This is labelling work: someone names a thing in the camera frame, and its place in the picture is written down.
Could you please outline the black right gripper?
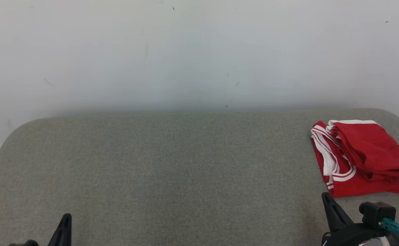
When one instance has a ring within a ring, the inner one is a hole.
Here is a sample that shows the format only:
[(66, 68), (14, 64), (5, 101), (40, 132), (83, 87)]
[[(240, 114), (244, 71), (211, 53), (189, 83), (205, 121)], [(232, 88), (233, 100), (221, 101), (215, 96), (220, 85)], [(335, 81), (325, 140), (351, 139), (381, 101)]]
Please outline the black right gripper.
[(379, 223), (376, 227), (354, 223), (329, 192), (323, 192), (321, 198), (329, 225), (322, 246), (390, 246), (388, 237), (397, 234), (396, 223)]

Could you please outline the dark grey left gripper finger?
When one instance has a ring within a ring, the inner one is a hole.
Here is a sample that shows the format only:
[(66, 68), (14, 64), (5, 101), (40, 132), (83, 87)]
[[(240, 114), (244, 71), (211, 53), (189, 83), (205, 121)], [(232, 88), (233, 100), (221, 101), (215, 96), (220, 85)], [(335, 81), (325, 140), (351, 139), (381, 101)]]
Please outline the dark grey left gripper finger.
[(59, 222), (48, 246), (71, 246), (72, 239), (72, 216), (64, 214)]

